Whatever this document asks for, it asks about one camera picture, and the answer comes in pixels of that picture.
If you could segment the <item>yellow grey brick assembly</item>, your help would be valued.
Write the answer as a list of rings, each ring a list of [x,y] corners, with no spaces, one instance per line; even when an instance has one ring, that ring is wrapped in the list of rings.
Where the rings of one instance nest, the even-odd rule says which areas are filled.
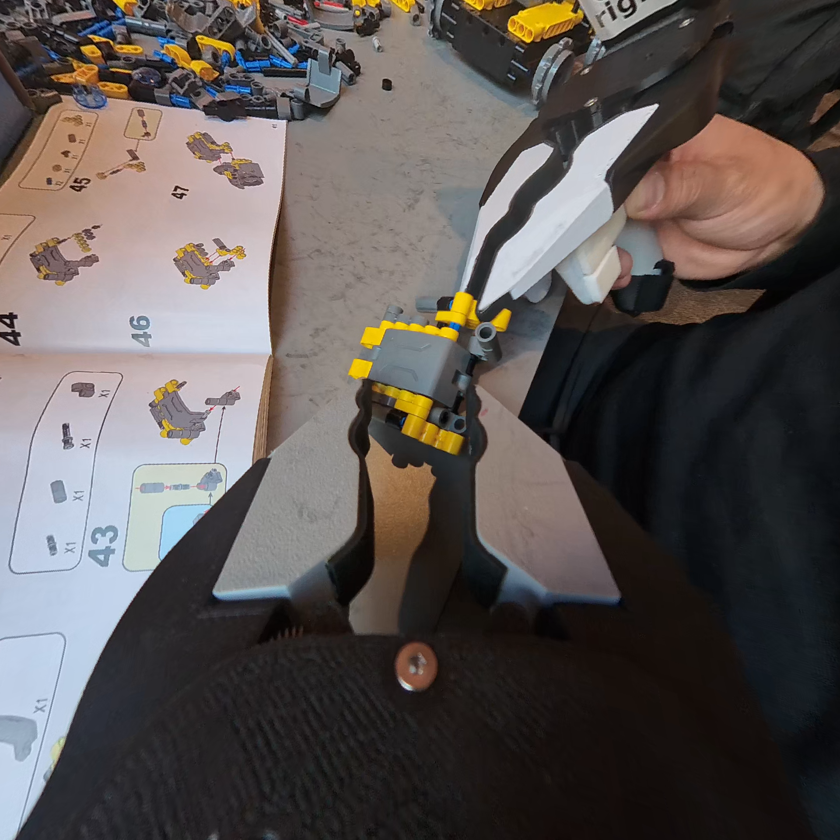
[[[365,329],[349,375],[371,383],[382,421],[405,438],[459,456],[466,441],[462,405],[480,363],[501,357],[499,335],[487,321],[458,333],[446,328],[448,311],[432,320],[408,317],[391,305],[380,323]]]

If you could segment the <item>open instruction booklet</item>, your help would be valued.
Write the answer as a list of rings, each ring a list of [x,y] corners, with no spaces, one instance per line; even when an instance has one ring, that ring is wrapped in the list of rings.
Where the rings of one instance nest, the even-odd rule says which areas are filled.
[[[250,466],[278,119],[52,107],[2,185],[2,834],[116,622]]]

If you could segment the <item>grey desk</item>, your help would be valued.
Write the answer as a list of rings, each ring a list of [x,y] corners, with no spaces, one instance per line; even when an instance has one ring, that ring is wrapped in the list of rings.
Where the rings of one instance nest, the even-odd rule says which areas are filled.
[[[338,392],[387,304],[457,287],[488,176],[534,115],[397,15],[383,39],[353,45],[361,79],[330,110],[282,120],[269,445]]]

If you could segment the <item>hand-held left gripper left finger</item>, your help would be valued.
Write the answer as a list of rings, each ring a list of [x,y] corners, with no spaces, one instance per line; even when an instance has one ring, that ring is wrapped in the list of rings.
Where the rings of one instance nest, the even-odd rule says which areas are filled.
[[[370,383],[349,385],[272,452],[217,598],[354,599],[374,564],[370,420]]]

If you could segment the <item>person's body in black clothing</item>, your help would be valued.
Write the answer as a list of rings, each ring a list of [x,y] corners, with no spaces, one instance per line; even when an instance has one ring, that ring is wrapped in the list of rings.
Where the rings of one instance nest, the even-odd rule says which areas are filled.
[[[761,269],[747,311],[565,302],[532,415],[713,601],[815,833],[838,838],[838,263]]]

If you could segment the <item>person's right hand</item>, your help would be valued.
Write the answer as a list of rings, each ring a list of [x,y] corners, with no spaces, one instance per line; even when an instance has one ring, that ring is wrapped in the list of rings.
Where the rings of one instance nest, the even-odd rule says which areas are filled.
[[[802,152],[721,115],[669,152],[625,201],[681,280],[720,280],[790,249],[817,216],[822,177]]]

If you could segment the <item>person's right forearm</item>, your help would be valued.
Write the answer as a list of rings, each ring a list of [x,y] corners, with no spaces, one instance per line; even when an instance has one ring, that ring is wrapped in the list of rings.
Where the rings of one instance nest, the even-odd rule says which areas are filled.
[[[797,268],[804,282],[813,282],[839,268],[839,145],[809,152],[822,178],[824,196],[813,222],[796,245]]]

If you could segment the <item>partly built brick vehicle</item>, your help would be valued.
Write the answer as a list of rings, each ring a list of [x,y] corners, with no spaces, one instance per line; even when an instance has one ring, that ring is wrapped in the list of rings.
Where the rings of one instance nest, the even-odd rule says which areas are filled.
[[[604,52],[580,2],[435,1],[429,34],[501,85],[529,87],[537,108]]]

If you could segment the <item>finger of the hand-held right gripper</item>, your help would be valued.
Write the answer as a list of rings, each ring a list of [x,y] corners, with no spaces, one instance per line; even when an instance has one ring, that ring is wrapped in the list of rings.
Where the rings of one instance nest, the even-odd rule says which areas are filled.
[[[494,186],[487,199],[479,208],[476,228],[470,243],[467,261],[461,278],[461,291],[467,291],[471,272],[475,266],[480,247],[493,225],[508,212],[511,199],[525,183],[548,160],[554,152],[549,143],[538,143],[520,152],[508,167],[499,183]]]
[[[475,263],[477,311],[505,295],[517,298],[569,256],[614,213],[606,174],[657,110],[650,104],[622,113],[588,133],[563,172],[560,149],[523,183],[496,222]]]

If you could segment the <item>pile of loose brick pieces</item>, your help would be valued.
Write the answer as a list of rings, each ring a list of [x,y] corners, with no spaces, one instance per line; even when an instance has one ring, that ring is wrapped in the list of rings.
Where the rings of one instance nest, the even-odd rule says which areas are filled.
[[[65,96],[302,120],[361,75],[341,34],[379,51],[395,8],[424,22],[423,2],[2,1],[2,59],[41,112]]]

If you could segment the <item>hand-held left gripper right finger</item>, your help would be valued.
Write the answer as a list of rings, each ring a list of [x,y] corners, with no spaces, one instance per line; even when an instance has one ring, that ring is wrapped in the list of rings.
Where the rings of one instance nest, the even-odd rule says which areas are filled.
[[[462,570],[483,606],[616,606],[621,593],[560,454],[482,387],[466,398]]]

